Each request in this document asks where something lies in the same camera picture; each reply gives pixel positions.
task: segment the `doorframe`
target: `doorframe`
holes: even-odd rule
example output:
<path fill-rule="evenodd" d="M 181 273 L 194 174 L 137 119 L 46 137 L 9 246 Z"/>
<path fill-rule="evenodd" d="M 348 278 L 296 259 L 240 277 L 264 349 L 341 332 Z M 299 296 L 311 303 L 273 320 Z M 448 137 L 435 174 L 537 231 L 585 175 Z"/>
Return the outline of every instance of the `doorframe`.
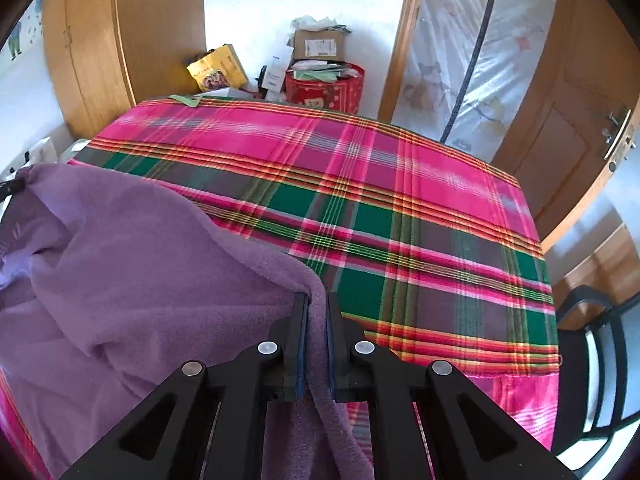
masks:
<path fill-rule="evenodd" d="M 396 41 L 391 53 L 389 69 L 386 73 L 385 85 L 380 98 L 378 120 L 390 123 L 396 110 L 396 103 L 400 95 L 400 87 L 404 78 L 404 68 L 409 57 L 409 49 L 414 39 L 415 23 L 418 21 L 420 3 L 422 0 L 403 0 L 402 11 L 396 31 Z"/>

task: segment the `cardboard box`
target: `cardboard box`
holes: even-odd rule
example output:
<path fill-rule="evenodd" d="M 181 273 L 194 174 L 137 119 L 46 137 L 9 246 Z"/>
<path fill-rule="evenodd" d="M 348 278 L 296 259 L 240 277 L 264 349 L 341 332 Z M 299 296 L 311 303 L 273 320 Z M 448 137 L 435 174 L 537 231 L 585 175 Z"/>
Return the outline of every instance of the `cardboard box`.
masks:
<path fill-rule="evenodd" d="M 297 30 L 294 38 L 293 59 L 323 59 L 344 61 L 344 38 L 340 30 Z"/>
<path fill-rule="evenodd" d="M 231 44 L 210 50 L 202 58 L 191 63 L 187 69 L 203 92 L 229 86 L 240 88 L 249 82 Z"/>

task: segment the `plastic sheet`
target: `plastic sheet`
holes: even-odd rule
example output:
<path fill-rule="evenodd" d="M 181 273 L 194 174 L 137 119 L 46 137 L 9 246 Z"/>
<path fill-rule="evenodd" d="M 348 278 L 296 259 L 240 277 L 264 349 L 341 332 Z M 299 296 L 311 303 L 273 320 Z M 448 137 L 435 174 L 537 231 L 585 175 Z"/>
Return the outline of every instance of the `plastic sheet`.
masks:
<path fill-rule="evenodd" d="M 440 140 L 487 0 L 423 0 L 393 124 Z M 495 0 L 478 62 L 447 144 L 490 162 L 540 60 L 556 0 Z"/>

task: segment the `white box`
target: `white box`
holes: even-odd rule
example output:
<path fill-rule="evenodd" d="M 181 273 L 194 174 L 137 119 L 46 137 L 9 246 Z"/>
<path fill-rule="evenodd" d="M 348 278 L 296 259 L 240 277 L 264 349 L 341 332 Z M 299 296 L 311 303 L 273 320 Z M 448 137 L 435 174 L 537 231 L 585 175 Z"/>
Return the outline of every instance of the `white box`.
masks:
<path fill-rule="evenodd" d="M 291 64 L 291 56 L 293 56 L 293 47 L 283 45 L 273 57 L 271 57 L 270 62 L 267 64 L 267 70 L 264 73 L 262 88 L 280 93 L 282 85 L 284 84 L 287 68 L 289 68 Z"/>

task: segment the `red round box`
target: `red round box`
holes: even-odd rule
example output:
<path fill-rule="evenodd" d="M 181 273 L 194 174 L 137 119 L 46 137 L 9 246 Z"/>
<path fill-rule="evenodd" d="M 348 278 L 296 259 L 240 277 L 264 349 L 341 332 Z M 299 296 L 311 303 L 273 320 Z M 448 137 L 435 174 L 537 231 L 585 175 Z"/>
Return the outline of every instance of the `red round box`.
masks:
<path fill-rule="evenodd" d="M 352 63 L 345 63 L 356 69 L 360 77 L 338 79 L 335 83 L 324 81 L 299 81 L 293 73 L 287 72 L 287 101 L 312 108 L 327 108 L 337 112 L 357 114 L 364 85 L 364 69 Z"/>

